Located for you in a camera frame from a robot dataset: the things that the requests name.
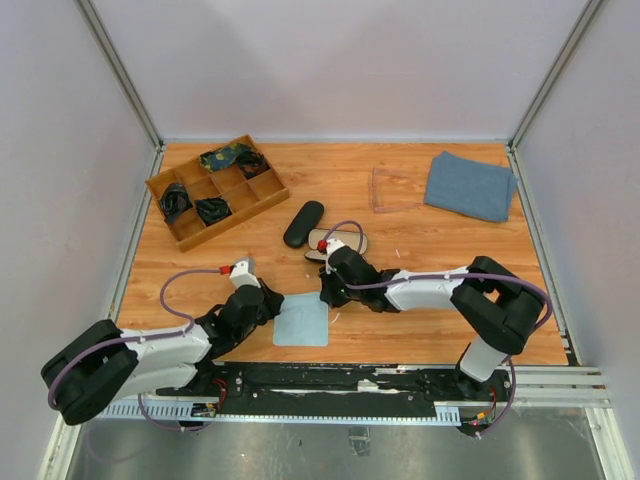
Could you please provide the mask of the light blue cloth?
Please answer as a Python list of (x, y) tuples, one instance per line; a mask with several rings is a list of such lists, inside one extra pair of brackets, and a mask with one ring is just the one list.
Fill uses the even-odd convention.
[(329, 307), (319, 292), (287, 295), (274, 319), (273, 344), (279, 347), (326, 347)]

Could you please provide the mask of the pink clear glasses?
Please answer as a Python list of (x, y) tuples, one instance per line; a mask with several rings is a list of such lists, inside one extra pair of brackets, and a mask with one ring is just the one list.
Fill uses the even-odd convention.
[(421, 184), (403, 171), (374, 167), (369, 190), (374, 213), (396, 213), (422, 205)]

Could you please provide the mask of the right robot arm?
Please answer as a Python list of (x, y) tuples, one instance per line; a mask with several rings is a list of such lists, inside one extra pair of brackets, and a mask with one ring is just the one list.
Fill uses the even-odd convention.
[(455, 392), (474, 400), (494, 371), (523, 352), (529, 337), (552, 315), (548, 294), (487, 256), (443, 272), (378, 270), (337, 239), (322, 240), (320, 299), (331, 308), (358, 302), (376, 313), (418, 309), (457, 311), (476, 333), (453, 375)]

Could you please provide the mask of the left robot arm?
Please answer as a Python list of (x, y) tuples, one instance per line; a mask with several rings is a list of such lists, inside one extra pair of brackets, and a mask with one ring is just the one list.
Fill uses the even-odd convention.
[(279, 315), (283, 302), (260, 282), (236, 288), (225, 303), (180, 327), (143, 332), (100, 320), (42, 367), (49, 407), (73, 426), (124, 397), (172, 389), (203, 395), (214, 383), (212, 362)]

